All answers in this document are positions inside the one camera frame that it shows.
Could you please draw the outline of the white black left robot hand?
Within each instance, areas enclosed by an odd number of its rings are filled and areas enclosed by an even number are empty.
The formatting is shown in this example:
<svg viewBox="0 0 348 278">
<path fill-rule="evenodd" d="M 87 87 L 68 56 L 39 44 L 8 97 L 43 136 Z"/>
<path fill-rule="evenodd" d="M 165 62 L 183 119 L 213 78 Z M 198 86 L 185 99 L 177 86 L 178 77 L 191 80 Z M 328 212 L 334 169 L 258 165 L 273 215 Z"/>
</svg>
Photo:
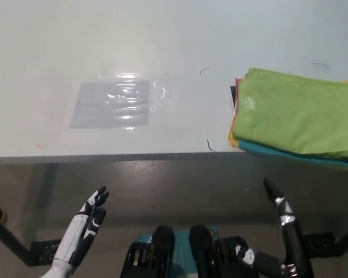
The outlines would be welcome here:
<svg viewBox="0 0 348 278">
<path fill-rule="evenodd" d="M 95 191 L 83 204 L 79 212 L 72 218 L 56 251 L 54 261 L 63 261 L 72 266 L 79 267 L 89 251 L 100 226 L 106 216 L 102 208 L 109 192 L 103 186 Z"/>
</svg>

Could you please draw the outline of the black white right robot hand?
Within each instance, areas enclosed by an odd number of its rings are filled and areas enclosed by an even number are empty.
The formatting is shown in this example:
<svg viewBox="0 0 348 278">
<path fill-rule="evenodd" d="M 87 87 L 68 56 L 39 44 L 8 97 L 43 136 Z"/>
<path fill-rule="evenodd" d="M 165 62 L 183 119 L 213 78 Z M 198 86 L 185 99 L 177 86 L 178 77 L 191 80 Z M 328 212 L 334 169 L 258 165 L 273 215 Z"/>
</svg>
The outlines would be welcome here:
<svg viewBox="0 0 348 278">
<path fill-rule="evenodd" d="M 285 260 L 237 245 L 231 250 L 236 259 L 266 277 L 313 277 L 313 268 L 303 245 L 303 236 L 298 219 L 285 195 L 268 179 L 263 185 L 269 200 L 277 211 L 282 238 L 285 245 Z"/>
</svg>

